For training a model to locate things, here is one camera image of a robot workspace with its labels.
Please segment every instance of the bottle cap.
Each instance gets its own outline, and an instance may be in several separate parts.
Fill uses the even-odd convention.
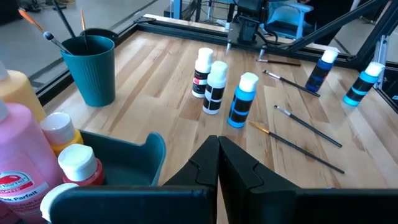
[[[42,212],[42,217],[47,220],[48,222],[51,222],[50,220],[50,209],[52,202],[58,197],[58,195],[64,193],[65,191],[72,189],[74,187],[79,187],[79,185],[74,184],[74,183],[67,183],[67,184],[61,184],[56,187],[54,187],[52,190],[50,190],[43,198],[42,203],[40,204],[40,211]]]
[[[75,137],[72,119],[66,113],[52,113],[40,122],[40,127],[50,144],[59,146]]]
[[[5,80],[9,76],[10,76],[10,74],[8,74],[8,71],[5,68],[4,64],[0,61],[0,81]]]
[[[365,73],[373,77],[378,77],[380,73],[383,71],[384,67],[386,66],[380,63],[371,62],[366,68]]]
[[[259,77],[257,75],[246,72],[241,76],[241,81],[239,82],[239,88],[245,92],[253,92],[256,90],[257,82],[259,81]]]
[[[210,72],[212,61],[213,50],[208,47],[202,47],[199,49],[198,59],[195,62],[195,70],[203,73]]]
[[[93,148],[82,144],[66,147],[58,156],[58,164],[66,177],[75,182],[89,179],[97,168]]]
[[[326,50],[323,53],[321,60],[326,63],[333,63],[333,62],[335,62],[337,56],[338,56],[338,52],[336,52],[334,50]]]
[[[0,121],[4,121],[8,116],[8,108],[5,102],[0,99]]]
[[[208,78],[212,78],[214,80],[224,80],[226,78],[226,69],[228,65],[222,61],[215,61],[211,65],[211,72]]]

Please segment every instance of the ribbed cup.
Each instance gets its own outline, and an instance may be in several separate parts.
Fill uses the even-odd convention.
[[[86,36],[68,39],[62,44],[73,54],[61,51],[63,60],[88,106],[102,107],[116,96],[114,42],[106,37]]]

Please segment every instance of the blue paint bottle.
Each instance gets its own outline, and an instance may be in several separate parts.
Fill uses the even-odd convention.
[[[372,86],[379,80],[379,75],[384,69],[384,65],[371,62],[365,71],[361,72],[353,86],[344,96],[343,101],[351,106],[358,106],[359,102],[366,96]]]
[[[242,128],[249,115],[251,103],[256,95],[259,77],[246,72],[241,76],[241,81],[236,87],[234,99],[228,114],[228,124],[234,128]]]
[[[334,50],[326,50],[323,53],[322,58],[318,60],[317,66],[315,66],[305,84],[306,89],[317,92],[321,88],[331,68],[333,68],[333,63],[337,56],[338,52]]]

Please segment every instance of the paint bottle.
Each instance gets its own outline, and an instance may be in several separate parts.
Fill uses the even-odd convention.
[[[0,202],[0,224],[15,224],[19,217],[5,203]]]
[[[47,220],[48,222],[51,223],[50,219],[50,209],[53,201],[62,193],[65,191],[79,187],[77,184],[73,183],[67,183],[67,184],[61,184],[56,187],[54,187],[52,190],[50,190],[43,198],[42,203],[40,204],[40,211],[42,212],[42,217]]]
[[[226,83],[226,69],[228,65],[225,62],[215,61],[211,65],[211,72],[207,78],[205,100],[203,101],[203,110],[208,114],[217,114],[220,111],[221,99],[224,94]]]
[[[66,113],[52,113],[40,122],[44,136],[55,155],[72,144],[83,144],[80,131],[73,127],[72,119]]]
[[[307,83],[305,84],[306,89],[317,92],[321,88],[331,68],[333,68],[333,63],[337,56],[338,52],[335,52],[334,50],[325,50],[322,58],[318,60],[310,78],[308,78]]]
[[[44,195],[62,171],[32,112],[0,100],[0,200],[26,223],[43,222]]]
[[[0,62],[0,98],[6,103],[19,103],[28,107],[37,122],[41,122],[46,114],[29,79],[21,72],[6,70]]]
[[[345,94],[343,101],[351,106],[358,106],[372,86],[379,80],[384,65],[371,62],[365,71],[361,72],[353,86]]]
[[[193,77],[192,94],[197,98],[205,97],[207,76],[213,62],[213,50],[207,47],[199,49],[198,59],[195,62],[195,76]]]
[[[246,72],[241,76],[241,81],[236,87],[232,100],[231,109],[228,114],[228,124],[234,128],[242,128],[248,118],[251,103],[256,96],[256,87],[259,77]]]
[[[93,148],[82,144],[72,144],[58,156],[58,164],[65,174],[64,183],[79,186],[103,185],[105,172],[102,163],[94,156]]]

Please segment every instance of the yellow paint bottle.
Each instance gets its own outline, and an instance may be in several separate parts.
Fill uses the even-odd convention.
[[[80,131],[75,129],[66,113],[52,113],[40,122],[40,127],[55,155],[72,144],[83,144]]]
[[[0,98],[6,103],[19,103],[28,107],[38,123],[46,117],[26,75],[6,70],[2,62],[0,62]]]

